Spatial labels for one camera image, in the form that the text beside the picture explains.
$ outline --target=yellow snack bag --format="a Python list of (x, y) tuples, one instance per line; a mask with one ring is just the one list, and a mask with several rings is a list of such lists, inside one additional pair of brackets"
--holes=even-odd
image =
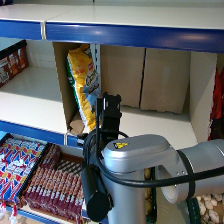
[(89, 44), (82, 44), (78, 49), (69, 50), (67, 70), (82, 121), (91, 131), (95, 128), (94, 104), (101, 92)]

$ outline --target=store shelf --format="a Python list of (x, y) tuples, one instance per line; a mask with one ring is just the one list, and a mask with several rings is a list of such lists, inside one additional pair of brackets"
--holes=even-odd
[(52, 41), (224, 52), (224, 4), (94, 3), (49, 19)]
[(56, 70), (29, 67), (0, 89), (1, 130), (64, 144), (67, 126)]
[(21, 216), (24, 216), (29, 219), (33, 219), (33, 220), (36, 220), (36, 221), (39, 221), (39, 222), (45, 223), (45, 224), (57, 224), (57, 223), (58, 224), (71, 224), (71, 222), (67, 222), (60, 218), (54, 217), (53, 215), (49, 216), (44, 213), (31, 210), (28, 205), (19, 209), (17, 213)]
[(136, 108), (121, 107), (120, 131), (128, 136), (157, 134), (165, 137), (177, 150), (197, 144), (189, 114), (142, 111)]
[[(9, 212), (12, 212), (12, 207), (11, 206), (6, 206), (6, 210), (9, 211)], [(45, 224), (59, 224), (61, 223), (61, 220), (50, 220), (48, 219), (48, 217), (42, 217), (43, 214), (33, 214), (32, 212), (27, 212), (27, 211), (23, 211), (21, 209), (18, 209), (17, 210), (17, 214), (18, 215), (21, 215), (25, 218), (28, 218), (28, 219), (32, 219), (32, 220), (35, 220), (37, 222), (40, 222), (40, 223), (45, 223)]]
[(70, 10), (69, 6), (14, 4), (0, 7), (1, 37), (41, 40), (44, 22)]

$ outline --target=black cable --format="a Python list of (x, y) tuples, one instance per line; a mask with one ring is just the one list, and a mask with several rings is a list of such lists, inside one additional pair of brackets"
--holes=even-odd
[(125, 185), (128, 187), (137, 187), (137, 188), (148, 188), (148, 187), (167, 187), (172, 186), (175, 184), (183, 184), (188, 183), (190, 181), (197, 181), (202, 179), (207, 179), (211, 177), (216, 177), (224, 174), (224, 167), (216, 168), (213, 170), (207, 170), (199, 173), (195, 173), (193, 175), (185, 175), (181, 177), (173, 177), (169, 179), (163, 180), (150, 180), (150, 181), (137, 181), (137, 180), (127, 180), (127, 179), (120, 179), (112, 175), (105, 166), (101, 163), (99, 159), (99, 151), (97, 151), (97, 165), (100, 171), (105, 175), (108, 179), (113, 182), (116, 182), (121, 185)]
[(103, 133), (115, 133), (115, 134), (122, 135), (125, 138), (128, 138), (128, 135), (126, 135), (124, 132), (121, 132), (121, 131), (105, 129), (105, 130), (100, 130), (100, 132), (103, 132)]

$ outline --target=robotic arm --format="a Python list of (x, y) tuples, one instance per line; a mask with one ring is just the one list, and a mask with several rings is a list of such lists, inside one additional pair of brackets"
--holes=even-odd
[[(144, 187), (162, 187), (170, 203), (223, 193), (223, 140), (176, 151), (158, 135), (118, 139), (118, 134), (124, 135), (119, 132), (120, 101), (120, 96), (108, 94), (97, 99), (96, 130), (83, 146), (81, 178), (87, 214), (93, 221), (101, 221), (108, 213), (110, 224), (145, 223)], [(158, 180), (144, 181), (148, 167), (157, 167)]]

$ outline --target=blue shelf edge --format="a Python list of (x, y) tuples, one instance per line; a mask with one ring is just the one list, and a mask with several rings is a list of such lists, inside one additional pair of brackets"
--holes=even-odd
[(0, 20), (0, 27), (1, 37), (42, 40), (40, 22)]
[(224, 53), (224, 30), (46, 23), (50, 41)]
[(82, 147), (78, 145), (76, 136), (67, 135), (67, 146), (80, 148), (82, 150)]
[[(9, 212), (12, 212), (12, 207), (6, 206), (6, 210), (9, 211)], [(58, 222), (52, 221), (50, 219), (43, 218), (41, 216), (38, 216), (38, 215), (35, 215), (35, 214), (32, 214), (32, 213), (26, 212), (26, 211), (23, 211), (23, 210), (20, 210), (20, 209), (17, 209), (17, 214), (18, 215), (21, 215), (23, 217), (26, 217), (28, 219), (32, 219), (32, 220), (38, 221), (40, 223), (45, 223), (45, 224), (60, 224)]]
[(64, 135), (0, 120), (0, 131), (64, 145)]

